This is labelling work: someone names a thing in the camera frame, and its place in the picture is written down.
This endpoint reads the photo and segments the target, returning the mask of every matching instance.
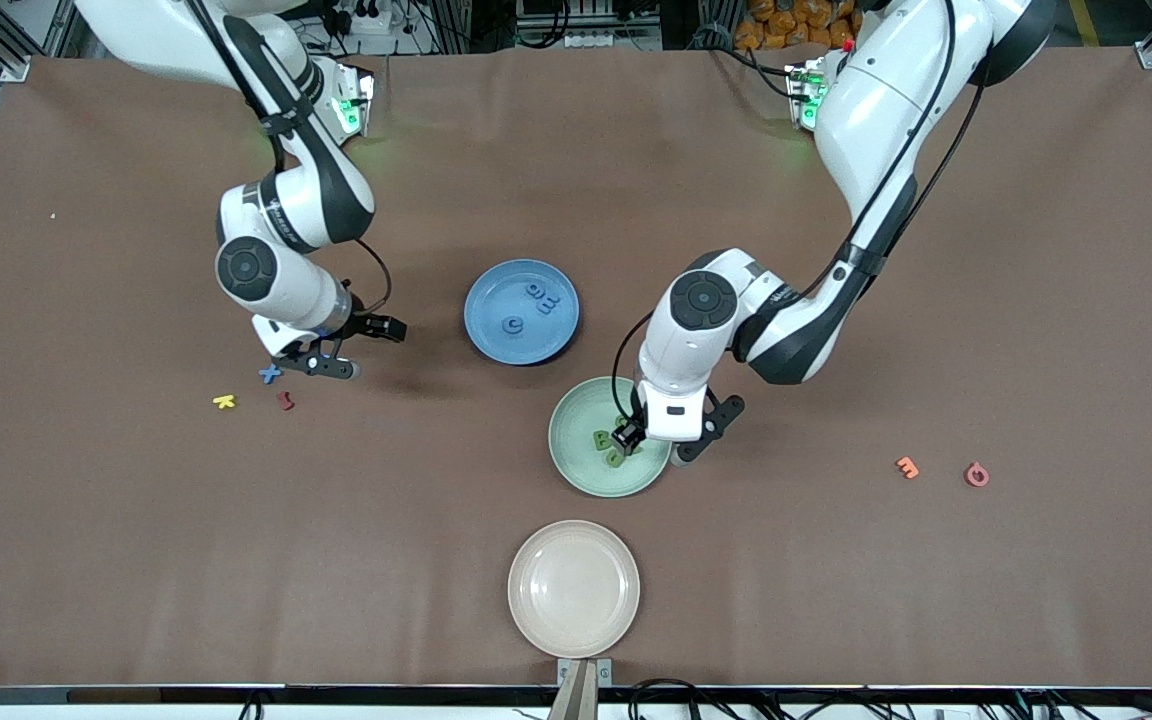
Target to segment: brown tabletop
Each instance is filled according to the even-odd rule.
[[[986,92],[819,377],[727,361],[745,415],[623,500],[563,483],[550,410],[695,256],[743,247],[798,287],[827,263],[847,218],[812,141],[703,53],[396,59],[380,86],[349,152],[410,341],[349,342],[361,381],[273,387],[212,276],[220,192],[270,167],[238,96],[91,60],[3,88],[0,683],[548,682],[505,584],[566,518],[639,564],[621,682],[1152,683],[1152,73],[1130,50],[1047,50]],[[539,367],[462,331],[470,283],[521,256],[584,311]],[[314,259],[380,290],[356,247]]]

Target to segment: green plate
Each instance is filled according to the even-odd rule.
[[[634,381],[616,379],[621,406],[630,404]],[[594,432],[616,429],[621,412],[612,401],[612,378],[594,378],[573,387],[558,401],[550,418],[550,456],[554,467],[576,488],[593,497],[634,495],[652,484],[669,462],[669,444],[649,439],[639,450],[612,468],[607,454],[597,450]]]

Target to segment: white plate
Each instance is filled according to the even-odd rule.
[[[509,568],[509,614],[550,655],[598,655],[639,611],[639,567],[612,530],[562,520],[536,530]]]

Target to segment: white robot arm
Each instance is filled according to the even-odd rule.
[[[120,59],[165,77],[237,88],[262,115],[265,131],[300,160],[296,168],[275,168],[221,196],[215,279],[251,311],[252,327],[278,365],[349,379],[358,369],[340,359],[340,342],[353,334],[406,338],[403,323],[376,314],[379,306],[364,306],[347,290],[348,281],[339,282],[306,257],[357,240],[371,225],[371,188],[339,146],[361,128],[357,111],[370,100],[370,76],[361,78],[357,69],[329,59],[333,67],[324,70],[287,23],[260,14],[293,5],[78,0],[88,24]],[[325,86],[325,73],[335,78],[334,90]],[[335,343],[331,355],[320,353],[323,341]]]
[[[1001,82],[1051,33],[1051,0],[890,0],[870,3],[850,53],[823,63],[828,89],[814,120],[824,165],[846,197],[852,228],[804,291],[736,249],[700,256],[660,297],[637,354],[630,420],[613,433],[622,450],[645,438],[679,444],[695,460],[744,409],[718,402],[708,376],[723,351],[764,381],[804,382],[838,341],[914,209],[914,160],[968,82]],[[705,401],[714,409],[705,411]]]

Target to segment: plate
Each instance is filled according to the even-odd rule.
[[[634,381],[616,379],[621,406],[630,406]],[[550,416],[550,456],[573,486],[593,497],[634,495],[660,477],[669,464],[669,444],[649,439],[620,468],[607,464],[611,450],[594,447],[594,432],[612,432],[621,415],[612,400],[612,378],[590,379],[563,395]]]
[[[535,365],[571,342],[579,323],[576,287],[540,260],[500,263],[475,281],[465,298],[465,332],[497,363]]]
[[[509,568],[509,614],[550,655],[599,655],[639,611],[639,567],[612,530],[562,520],[518,548]]]

